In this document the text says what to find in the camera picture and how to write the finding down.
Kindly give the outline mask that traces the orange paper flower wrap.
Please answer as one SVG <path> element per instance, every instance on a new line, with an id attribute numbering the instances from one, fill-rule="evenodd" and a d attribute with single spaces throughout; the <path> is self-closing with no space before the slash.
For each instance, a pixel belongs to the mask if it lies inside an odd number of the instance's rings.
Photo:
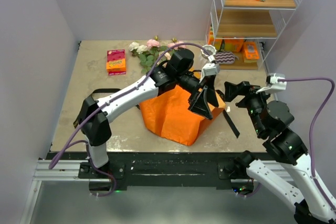
<path id="1" fill-rule="evenodd" d="M 155 135 L 191 146 L 212 124 L 188 110 L 190 93 L 180 86 L 140 103 L 145 127 Z"/>

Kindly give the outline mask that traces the black ribbon with gold text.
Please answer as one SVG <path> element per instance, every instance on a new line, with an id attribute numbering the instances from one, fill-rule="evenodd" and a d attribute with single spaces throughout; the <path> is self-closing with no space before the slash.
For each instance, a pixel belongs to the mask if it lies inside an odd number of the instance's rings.
<path id="1" fill-rule="evenodd" d="M 118 91 L 120 91 L 121 89 L 119 88 L 101 88 L 101 89 L 96 89 L 96 90 L 93 90 L 88 97 L 85 98 L 85 100 L 87 98 L 90 98 L 90 99 L 93 99 L 92 95 L 93 94 L 96 94 L 96 93 L 116 93 Z M 224 93 L 217 89 L 216 90 L 216 93 L 219 95 L 219 97 L 224 101 L 225 100 L 225 95 Z M 82 121 L 82 119 L 85 118 L 85 115 L 80 115 L 81 114 L 81 111 L 80 113 L 78 114 L 77 118 L 75 119 L 75 121 L 73 122 L 73 126 L 74 128 L 76 128 Z M 239 135 L 240 135 L 240 132 L 239 130 L 237 129 L 236 125 L 234 124 L 234 122 L 232 121 L 232 119 L 230 118 L 230 116 L 228 115 L 228 113 L 226 112 L 226 110 L 223 111 L 223 115 L 224 115 L 224 118 L 225 120 L 227 121 L 229 127 L 231 128 L 231 130 L 233 131 L 234 135 L 238 138 Z"/>

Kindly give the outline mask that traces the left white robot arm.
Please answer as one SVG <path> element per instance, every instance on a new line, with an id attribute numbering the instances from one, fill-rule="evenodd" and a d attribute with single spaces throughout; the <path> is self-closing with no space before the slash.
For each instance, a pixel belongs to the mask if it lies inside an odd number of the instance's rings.
<path id="1" fill-rule="evenodd" d="M 213 118 L 209 107 L 219 106 L 214 88 L 219 65 L 215 60 L 216 49 L 213 46 L 205 45 L 201 50 L 203 58 L 208 62 L 200 70 L 200 78 L 191 71 L 194 54 L 182 48 L 132 85 L 97 100 L 88 96 L 83 101 L 75 126 L 87 139 L 90 171 L 93 175 L 103 178 L 109 171 L 106 143 L 112 135 L 110 123 L 143 101 L 180 86 L 190 94 L 189 111 L 209 120 Z"/>

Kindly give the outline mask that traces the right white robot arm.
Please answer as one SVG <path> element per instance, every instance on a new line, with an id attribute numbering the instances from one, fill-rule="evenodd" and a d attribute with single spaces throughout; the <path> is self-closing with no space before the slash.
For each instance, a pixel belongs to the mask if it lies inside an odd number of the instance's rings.
<path id="1" fill-rule="evenodd" d="M 231 179 L 249 177 L 258 181 L 288 206 L 297 223 L 335 223 L 335 197 L 316 172 L 313 151 L 289 128 L 294 117 L 288 106 L 280 101 L 267 102 L 271 93 L 286 86 L 287 80 L 281 77 L 270 78 L 264 88 L 248 81 L 224 84 L 225 100 L 243 97 L 236 106 L 247 109 L 266 152 L 287 171 L 294 184 L 272 172 L 250 151 L 241 153 L 223 170 Z"/>

